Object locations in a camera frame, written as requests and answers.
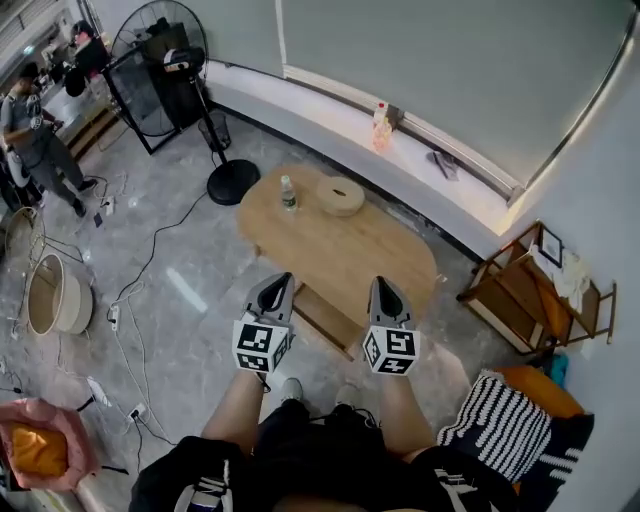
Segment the gray tile floor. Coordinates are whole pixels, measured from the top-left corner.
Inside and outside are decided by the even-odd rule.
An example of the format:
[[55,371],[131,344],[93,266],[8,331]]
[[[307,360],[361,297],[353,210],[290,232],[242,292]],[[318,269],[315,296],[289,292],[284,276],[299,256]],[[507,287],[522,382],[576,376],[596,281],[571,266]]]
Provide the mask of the gray tile floor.
[[[306,163],[327,173],[337,172],[301,146],[234,117],[228,118],[228,124],[233,143],[227,156],[252,160],[262,173],[286,163]],[[114,127],[102,144],[121,130],[121,126]],[[14,254],[16,249],[4,262],[0,279],[0,319],[8,319],[0,322],[0,354],[31,396],[77,407],[89,397],[87,385],[79,376],[90,375],[114,403],[128,412],[142,402],[142,397],[127,371],[106,311],[118,291],[148,260],[154,230],[179,220],[203,192],[212,169],[210,152],[195,126],[153,157],[128,131],[104,153],[97,148],[90,152],[82,168],[85,174],[109,180],[112,193],[121,191],[123,173],[127,177],[124,194],[116,199],[115,214],[105,217],[103,209],[104,224],[100,228],[92,221],[99,200],[91,193],[85,194],[89,214],[83,221],[51,195],[43,212],[47,234],[78,246],[87,265],[82,267],[68,258],[65,261],[74,271],[94,280],[96,307],[88,336],[52,334],[35,338],[24,329],[19,329],[17,339],[11,336],[13,322],[9,319],[18,311],[25,261],[24,254]],[[436,291],[419,327],[424,333],[424,348],[411,379],[424,413],[435,428],[440,428],[455,417],[481,368],[513,363],[518,357],[455,300],[469,279],[472,262],[432,230],[419,227],[418,219],[402,208],[387,204],[373,193],[369,193],[369,199],[414,226],[438,265]],[[130,298],[144,340],[148,393],[157,418],[150,418],[149,426],[161,434],[161,425],[174,442],[197,434],[220,400],[234,373],[230,350],[233,320],[238,318],[249,288],[279,270],[264,257],[255,258],[251,246],[237,233],[234,213],[233,207],[218,206],[204,198],[183,225],[160,233],[155,258],[142,276],[144,289]],[[197,309],[183,298],[170,279],[176,274],[205,306]],[[140,340],[127,303],[121,306],[118,338],[146,393]],[[299,377],[307,399],[323,412],[331,409],[342,383],[355,382],[364,392],[364,405],[376,414],[376,383],[365,363],[347,363],[310,336],[297,338],[275,384],[287,376]],[[0,382],[0,387],[7,387],[9,376],[0,375]],[[5,400],[14,398],[0,393]],[[263,414],[277,400],[277,393],[267,395]],[[136,475],[138,434],[133,427],[127,428],[115,406],[91,407],[83,417],[103,463],[127,467],[132,476],[102,472],[97,478],[83,481],[81,494],[87,503],[100,503],[103,510],[124,510]],[[146,431],[143,436],[141,460],[145,466],[170,447]]]

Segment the wooden table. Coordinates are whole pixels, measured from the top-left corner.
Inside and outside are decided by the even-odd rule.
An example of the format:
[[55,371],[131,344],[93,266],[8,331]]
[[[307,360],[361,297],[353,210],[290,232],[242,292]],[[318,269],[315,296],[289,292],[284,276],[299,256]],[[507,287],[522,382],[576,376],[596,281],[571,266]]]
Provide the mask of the wooden table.
[[[284,174],[296,190],[295,212],[285,210],[280,200]],[[238,228],[257,254],[295,276],[300,287],[294,323],[313,328],[353,360],[369,321],[373,279],[380,275],[396,284],[417,323],[435,286],[436,264],[426,243],[369,202],[352,217],[325,213],[315,196],[323,176],[304,166],[274,169],[245,195]]]

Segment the beige bucket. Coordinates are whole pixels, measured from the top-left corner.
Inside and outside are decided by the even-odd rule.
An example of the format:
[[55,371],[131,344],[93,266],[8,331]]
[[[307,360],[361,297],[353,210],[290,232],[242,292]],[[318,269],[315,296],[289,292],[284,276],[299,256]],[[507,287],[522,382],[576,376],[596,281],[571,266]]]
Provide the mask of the beige bucket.
[[52,330],[80,334],[89,325],[93,296],[89,284],[71,272],[56,254],[36,267],[28,295],[29,325],[36,334]]

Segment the pink armchair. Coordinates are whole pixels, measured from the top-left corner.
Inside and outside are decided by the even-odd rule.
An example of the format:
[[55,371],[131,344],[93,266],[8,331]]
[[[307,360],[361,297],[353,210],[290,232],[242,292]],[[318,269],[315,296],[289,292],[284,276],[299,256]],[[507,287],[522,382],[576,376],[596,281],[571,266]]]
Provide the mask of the pink armchair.
[[[16,470],[11,465],[12,423],[24,423],[62,433],[67,441],[68,469],[64,475],[48,478]],[[82,478],[100,468],[78,412],[56,407],[40,398],[24,398],[0,405],[0,440],[5,462],[11,466],[18,485],[23,489],[72,490]]]

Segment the black baseboard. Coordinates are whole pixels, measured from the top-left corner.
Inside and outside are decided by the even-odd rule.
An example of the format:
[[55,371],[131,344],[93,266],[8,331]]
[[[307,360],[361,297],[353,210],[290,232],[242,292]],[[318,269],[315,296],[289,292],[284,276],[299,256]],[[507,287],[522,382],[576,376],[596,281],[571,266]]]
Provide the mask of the black baseboard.
[[367,180],[366,178],[362,177],[357,172],[349,169],[348,167],[345,167],[340,162],[336,162],[332,158],[328,157],[324,153],[320,153],[319,151],[317,151],[316,149],[312,148],[311,146],[307,146],[306,144],[300,142],[299,140],[294,139],[293,137],[290,137],[289,135],[286,135],[286,134],[284,134],[282,132],[279,132],[278,130],[272,128],[271,126],[266,125],[264,123],[261,123],[260,121],[257,121],[255,119],[253,119],[252,117],[246,116],[246,115],[244,115],[244,114],[242,114],[242,113],[240,113],[240,112],[238,112],[236,110],[233,110],[231,108],[225,107],[224,105],[218,105],[217,104],[216,106],[217,106],[217,108],[219,108],[223,112],[226,112],[227,114],[229,114],[229,115],[231,115],[233,117],[237,117],[238,119],[241,119],[241,120],[243,120],[243,121],[255,126],[256,128],[259,128],[262,131],[265,131],[268,134],[273,135],[274,137],[278,137],[279,139],[282,139],[285,142],[288,142],[289,144],[291,144],[293,146],[299,146],[301,148],[304,148],[306,151],[308,151],[308,152],[312,153],[313,155],[315,155],[319,160],[321,160],[321,161],[325,162],[327,165],[333,167],[338,172],[344,174],[349,179],[351,179],[351,180],[355,181],[356,183],[358,183],[360,186],[362,186],[364,188],[367,188],[368,190],[371,190],[372,192],[375,192],[380,197],[382,197],[385,201],[387,201],[389,203],[393,203],[393,204],[399,205],[399,206],[402,206],[403,208],[409,210],[411,213],[413,213],[418,218],[420,218],[422,220],[422,222],[424,222],[425,226],[427,226],[429,228],[433,228],[443,240],[445,240],[451,246],[455,247],[458,251],[460,251],[462,254],[464,254],[471,261],[473,261],[475,263],[478,263],[478,264],[482,263],[484,261],[484,259],[481,258],[478,254],[476,254],[474,251],[469,249],[469,247],[464,245],[460,240],[458,240],[457,238],[452,236],[446,230],[442,229],[441,226],[439,226],[438,224],[433,222],[431,219],[428,219],[427,217],[422,215],[420,212],[418,212],[417,210],[415,210],[414,208],[412,208],[411,206],[409,206],[405,202],[403,202],[400,199],[398,199],[393,194],[390,194],[388,191],[380,188],[375,183],[371,183],[369,180]]

